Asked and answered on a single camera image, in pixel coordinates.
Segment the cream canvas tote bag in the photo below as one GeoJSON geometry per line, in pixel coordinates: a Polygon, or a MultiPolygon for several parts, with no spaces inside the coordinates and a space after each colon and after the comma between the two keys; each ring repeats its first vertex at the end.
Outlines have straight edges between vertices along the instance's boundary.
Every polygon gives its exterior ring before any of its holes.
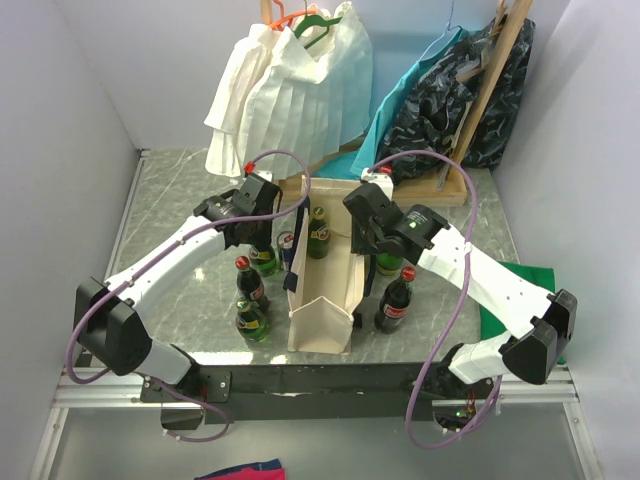
{"type": "Polygon", "coordinates": [[[353,314],[366,284],[366,257],[351,251],[352,217],[344,198],[358,181],[313,178],[308,200],[298,207],[294,229],[294,256],[284,288],[289,305],[288,350],[318,354],[348,354],[353,314]],[[322,259],[307,253],[308,226],[315,207],[328,223],[329,252],[322,259]]]}

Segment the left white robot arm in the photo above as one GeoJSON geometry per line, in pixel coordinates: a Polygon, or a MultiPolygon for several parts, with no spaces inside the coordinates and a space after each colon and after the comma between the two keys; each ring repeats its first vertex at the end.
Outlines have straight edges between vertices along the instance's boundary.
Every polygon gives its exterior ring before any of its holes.
{"type": "Polygon", "coordinates": [[[271,173],[251,173],[239,188],[203,200],[174,234],[133,266],[104,282],[82,282],[71,344],[80,344],[116,375],[155,377],[176,401],[193,399],[200,388],[195,360],[154,340],[145,319],[158,300],[207,260],[268,240],[280,194],[271,173]]]}

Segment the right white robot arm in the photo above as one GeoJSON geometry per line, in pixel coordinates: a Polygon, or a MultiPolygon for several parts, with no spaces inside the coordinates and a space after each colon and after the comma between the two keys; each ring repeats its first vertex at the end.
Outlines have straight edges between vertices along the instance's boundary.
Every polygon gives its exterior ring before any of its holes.
{"type": "Polygon", "coordinates": [[[370,252],[389,253],[432,272],[486,308],[505,332],[464,344],[438,374],[441,392],[460,398],[473,383],[511,373],[544,384],[573,337],[577,298],[519,277],[473,246],[445,218],[423,205],[402,211],[383,189],[364,183],[343,204],[370,252]]]}

